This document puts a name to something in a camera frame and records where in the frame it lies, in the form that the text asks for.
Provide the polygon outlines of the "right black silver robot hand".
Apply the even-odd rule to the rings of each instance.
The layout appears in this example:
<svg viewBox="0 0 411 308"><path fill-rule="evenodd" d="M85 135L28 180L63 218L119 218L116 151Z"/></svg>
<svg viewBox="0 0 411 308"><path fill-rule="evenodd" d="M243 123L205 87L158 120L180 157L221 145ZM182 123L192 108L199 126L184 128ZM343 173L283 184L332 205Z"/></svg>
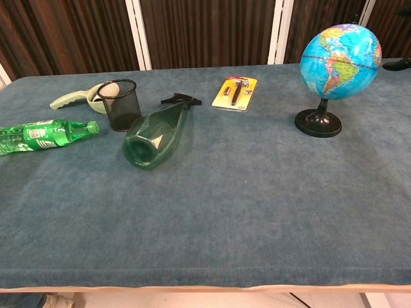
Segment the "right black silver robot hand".
<svg viewBox="0 0 411 308"><path fill-rule="evenodd" d="M410 1L407 1L405 4L396 8L395 14L401 17L410 17ZM403 71L405 69L409 69L410 57L394 62L384 63L382 67L388 71Z"/></svg>

